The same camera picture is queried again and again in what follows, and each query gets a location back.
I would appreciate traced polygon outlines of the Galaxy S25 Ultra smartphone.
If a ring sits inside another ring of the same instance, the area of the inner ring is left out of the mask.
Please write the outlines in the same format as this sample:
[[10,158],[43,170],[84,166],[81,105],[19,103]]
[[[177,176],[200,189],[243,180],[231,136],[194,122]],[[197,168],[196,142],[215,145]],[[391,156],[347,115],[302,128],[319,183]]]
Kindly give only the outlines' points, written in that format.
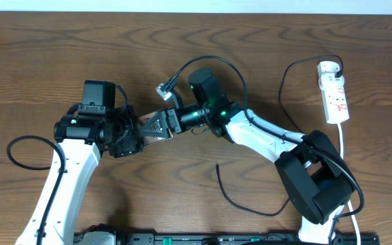
[[137,130],[144,146],[173,138],[164,110],[140,116],[137,119]]

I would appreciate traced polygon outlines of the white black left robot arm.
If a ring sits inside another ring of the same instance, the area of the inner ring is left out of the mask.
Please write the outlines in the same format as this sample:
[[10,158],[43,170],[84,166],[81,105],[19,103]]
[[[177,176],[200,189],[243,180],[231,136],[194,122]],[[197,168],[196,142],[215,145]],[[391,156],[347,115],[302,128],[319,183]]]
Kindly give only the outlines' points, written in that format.
[[54,126],[51,166],[33,215],[17,244],[72,244],[84,194],[103,153],[114,158],[142,151],[133,108],[115,106],[118,84],[87,80],[82,103]]

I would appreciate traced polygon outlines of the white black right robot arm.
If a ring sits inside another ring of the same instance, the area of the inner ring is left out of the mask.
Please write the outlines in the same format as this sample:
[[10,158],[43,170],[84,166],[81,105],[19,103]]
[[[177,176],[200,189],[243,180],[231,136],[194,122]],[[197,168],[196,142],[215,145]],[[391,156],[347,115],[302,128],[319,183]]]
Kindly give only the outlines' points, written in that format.
[[176,104],[146,120],[141,136],[165,140],[206,125],[217,137],[254,150],[275,165],[289,200],[301,214],[299,240],[334,242],[335,225],[357,182],[330,139],[320,131],[305,135],[280,128],[228,100],[209,68],[194,71],[189,85],[196,98],[191,105],[182,105],[169,83],[157,87],[158,94]]

